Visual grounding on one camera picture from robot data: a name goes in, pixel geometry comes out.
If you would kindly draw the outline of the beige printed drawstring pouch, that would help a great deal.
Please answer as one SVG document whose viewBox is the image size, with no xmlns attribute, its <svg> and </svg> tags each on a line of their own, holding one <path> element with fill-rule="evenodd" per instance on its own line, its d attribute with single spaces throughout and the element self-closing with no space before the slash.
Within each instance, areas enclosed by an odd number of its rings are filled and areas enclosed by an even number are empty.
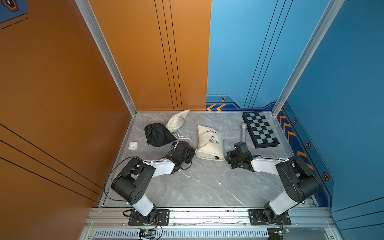
<svg viewBox="0 0 384 240">
<path fill-rule="evenodd" d="M 224 133 L 198 125 L 198 148 L 195 155 L 203 160 L 224 161 Z"/>
</svg>

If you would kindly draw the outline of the black drawstring pouch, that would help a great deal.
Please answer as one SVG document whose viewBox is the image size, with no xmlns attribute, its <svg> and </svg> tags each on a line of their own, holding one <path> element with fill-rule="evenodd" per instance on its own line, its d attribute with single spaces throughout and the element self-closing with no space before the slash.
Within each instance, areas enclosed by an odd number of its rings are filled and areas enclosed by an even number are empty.
<svg viewBox="0 0 384 240">
<path fill-rule="evenodd" d="M 149 124 L 145 127 L 147 144 L 153 147 L 162 147 L 176 141 L 172 133 L 160 123 Z"/>
</svg>

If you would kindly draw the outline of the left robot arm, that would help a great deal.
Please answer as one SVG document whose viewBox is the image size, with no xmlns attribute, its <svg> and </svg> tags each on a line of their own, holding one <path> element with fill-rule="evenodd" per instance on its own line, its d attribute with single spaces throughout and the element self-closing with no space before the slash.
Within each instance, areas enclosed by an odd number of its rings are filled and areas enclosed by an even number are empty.
<svg viewBox="0 0 384 240">
<path fill-rule="evenodd" d="M 172 150 L 166 157 L 156 161 L 145 161 L 133 157 L 115 177 L 111 188 L 134 209 L 139 221 L 145 225 L 156 223 L 156 205 L 146 196 L 146 190 L 153 178 L 172 175 L 190 164 L 195 154 L 192 147 Z"/>
</svg>

